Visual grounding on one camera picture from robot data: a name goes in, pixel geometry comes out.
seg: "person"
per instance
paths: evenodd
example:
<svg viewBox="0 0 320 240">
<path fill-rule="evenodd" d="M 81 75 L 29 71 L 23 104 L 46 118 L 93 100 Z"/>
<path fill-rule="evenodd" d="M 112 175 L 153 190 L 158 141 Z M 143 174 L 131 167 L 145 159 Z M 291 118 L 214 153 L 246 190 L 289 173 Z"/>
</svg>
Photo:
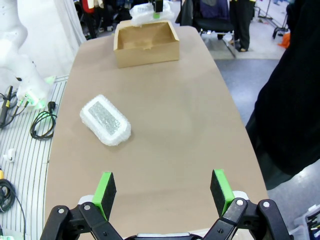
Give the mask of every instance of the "person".
<svg viewBox="0 0 320 240">
<path fill-rule="evenodd" d="M 287 13 L 290 45 L 246 125 L 267 190 L 320 159 L 320 1 L 296 0 Z"/>
<path fill-rule="evenodd" d="M 249 27 L 253 17 L 255 0 L 230 0 L 230 21 L 234 27 L 235 48 L 247 52 L 250 44 Z"/>
</svg>

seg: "table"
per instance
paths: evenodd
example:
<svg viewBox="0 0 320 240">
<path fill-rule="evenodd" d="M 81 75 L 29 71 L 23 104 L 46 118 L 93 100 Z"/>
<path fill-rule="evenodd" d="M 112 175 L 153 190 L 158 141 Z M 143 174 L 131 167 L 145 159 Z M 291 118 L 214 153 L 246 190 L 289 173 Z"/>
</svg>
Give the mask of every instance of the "table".
<svg viewBox="0 0 320 240">
<path fill-rule="evenodd" d="M 45 216 L 93 194 L 103 172 L 117 194 L 110 222 L 123 237 L 209 228 L 218 218 L 214 168 L 254 203 L 267 198 L 245 127 L 197 31 L 177 27 L 180 60 L 117 68 L 113 36 L 77 53 L 60 106 L 47 175 Z M 102 144 L 82 123 L 82 107 L 106 96 L 131 123 L 119 146 Z"/>
</svg>

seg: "cardboard box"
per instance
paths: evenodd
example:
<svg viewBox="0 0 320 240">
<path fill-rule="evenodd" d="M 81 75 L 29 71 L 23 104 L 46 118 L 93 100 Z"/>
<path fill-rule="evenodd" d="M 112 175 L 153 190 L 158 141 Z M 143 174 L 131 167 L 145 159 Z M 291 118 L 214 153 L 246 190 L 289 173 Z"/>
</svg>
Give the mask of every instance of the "cardboard box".
<svg viewBox="0 0 320 240">
<path fill-rule="evenodd" d="M 113 50 L 119 68 L 179 60 L 179 39 L 169 21 L 132 26 L 120 22 Z"/>
</svg>

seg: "screw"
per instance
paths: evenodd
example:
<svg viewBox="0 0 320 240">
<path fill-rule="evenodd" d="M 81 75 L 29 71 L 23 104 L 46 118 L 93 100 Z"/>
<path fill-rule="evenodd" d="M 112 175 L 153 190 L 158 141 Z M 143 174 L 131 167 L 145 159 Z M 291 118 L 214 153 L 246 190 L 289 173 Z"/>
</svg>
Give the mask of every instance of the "screw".
<svg viewBox="0 0 320 240">
<path fill-rule="evenodd" d="M 244 204 L 244 201 L 242 200 L 237 200 L 236 201 L 236 204 L 239 205 L 239 206 L 242 206 Z"/>
<path fill-rule="evenodd" d="M 262 205 L 266 208 L 270 207 L 270 203 L 268 203 L 267 201 L 265 201 Z"/>
</svg>

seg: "bubble wrap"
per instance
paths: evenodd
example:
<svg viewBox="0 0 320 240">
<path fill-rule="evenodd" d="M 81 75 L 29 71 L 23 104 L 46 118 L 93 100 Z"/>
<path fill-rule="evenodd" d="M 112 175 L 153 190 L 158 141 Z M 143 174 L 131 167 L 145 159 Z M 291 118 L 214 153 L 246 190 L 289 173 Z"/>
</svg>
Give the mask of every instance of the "bubble wrap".
<svg viewBox="0 0 320 240">
<path fill-rule="evenodd" d="M 82 108 L 80 118 L 105 145 L 117 146 L 131 135 L 129 121 L 101 94 Z"/>
</svg>

